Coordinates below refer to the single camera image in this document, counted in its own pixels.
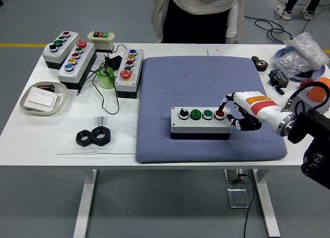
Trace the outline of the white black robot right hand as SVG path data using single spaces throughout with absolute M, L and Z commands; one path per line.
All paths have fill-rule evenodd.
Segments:
M 284 127 L 293 117 L 292 112 L 284 112 L 282 108 L 259 91 L 233 92 L 223 98 L 218 111 L 223 111 L 225 105 L 234 102 L 235 109 L 243 118 L 235 118 L 227 114 L 229 122 L 240 131 L 256 131 L 262 123 L 268 123 L 278 135 L 284 136 Z

